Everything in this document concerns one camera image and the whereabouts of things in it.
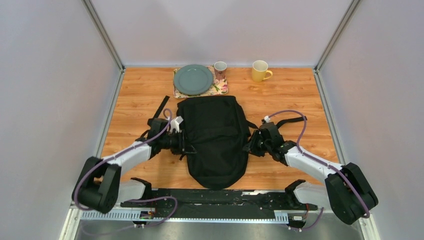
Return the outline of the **black student backpack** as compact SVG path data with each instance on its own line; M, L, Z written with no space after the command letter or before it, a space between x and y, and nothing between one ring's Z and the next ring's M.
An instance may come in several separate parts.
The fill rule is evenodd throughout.
M243 151L254 129L248 126L234 96L203 96L177 105L180 125L197 153L184 154L189 174L203 187L222 190L246 172L249 155Z

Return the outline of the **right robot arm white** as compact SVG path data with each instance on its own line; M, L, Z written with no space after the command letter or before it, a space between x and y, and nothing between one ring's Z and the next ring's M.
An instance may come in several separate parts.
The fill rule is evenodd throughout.
M308 152L298 142L284 140L279 128L286 123L303 122L302 117L289 118L278 123L263 121L261 126L248 122L254 132L243 147L257 157L269 154L287 167L301 170L320 181L320 185L299 179L285 188L285 203L293 210L303 204L312 204L332 212L345 224L360 218L369 218L370 210L379 200L358 165L342 165Z

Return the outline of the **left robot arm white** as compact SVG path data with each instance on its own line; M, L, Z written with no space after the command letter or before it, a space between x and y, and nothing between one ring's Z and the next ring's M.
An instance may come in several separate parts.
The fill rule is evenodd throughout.
M153 194L147 190L148 182L137 177L121 182L121 176L161 150L170 150L174 155L196 153L187 142L181 127L183 121L181 116L153 118L150 130L127 148L105 158L89 157L71 195L75 205L102 214L110 212L117 203L132 200L142 208L148 207L153 201Z

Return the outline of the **grey-green ceramic plate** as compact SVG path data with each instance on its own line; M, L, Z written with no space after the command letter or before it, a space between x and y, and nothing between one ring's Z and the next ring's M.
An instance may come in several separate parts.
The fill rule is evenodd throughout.
M176 71L173 86L184 95L196 96L209 90L214 82L213 73L203 65L189 64Z

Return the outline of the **floral placemat tray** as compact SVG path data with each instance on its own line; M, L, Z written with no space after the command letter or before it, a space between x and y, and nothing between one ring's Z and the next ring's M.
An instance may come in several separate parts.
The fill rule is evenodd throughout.
M222 80L217 80L215 77L215 73L214 73L214 67L213 66L205 66L207 67L213 74L214 80L212 83L212 86L209 88L208 91L199 94L199 95L185 95L181 92L179 92L178 90L176 90L176 88L173 86L173 96L176 99L186 99L186 98L194 98L194 97L206 97L206 96L219 96L219 95L225 95L229 92L229 87L228 87L228 81L227 79L222 79ZM177 70L179 70L180 68L175 68L173 70L173 78L174 75L176 73Z

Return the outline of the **yellow ceramic mug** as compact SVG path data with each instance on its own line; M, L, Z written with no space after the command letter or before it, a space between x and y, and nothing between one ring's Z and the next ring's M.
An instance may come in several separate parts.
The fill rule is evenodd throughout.
M264 60L256 60L252 64L251 77L254 82L262 82L273 76L273 72L269 70L269 65Z

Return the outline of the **small pink floral cup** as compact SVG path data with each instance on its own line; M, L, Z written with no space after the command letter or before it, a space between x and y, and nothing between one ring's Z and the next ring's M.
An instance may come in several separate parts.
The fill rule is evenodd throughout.
M227 67L224 61L217 61L214 63L214 75L217 80L224 80L226 78Z

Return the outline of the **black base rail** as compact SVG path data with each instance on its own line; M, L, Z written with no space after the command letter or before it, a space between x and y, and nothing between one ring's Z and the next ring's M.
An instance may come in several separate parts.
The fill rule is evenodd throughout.
M304 215L316 211L312 204L296 202L290 194L273 190L210 190L158 188L147 199L153 202L122 202L124 208L147 208L155 218L180 219L271 219L275 211Z

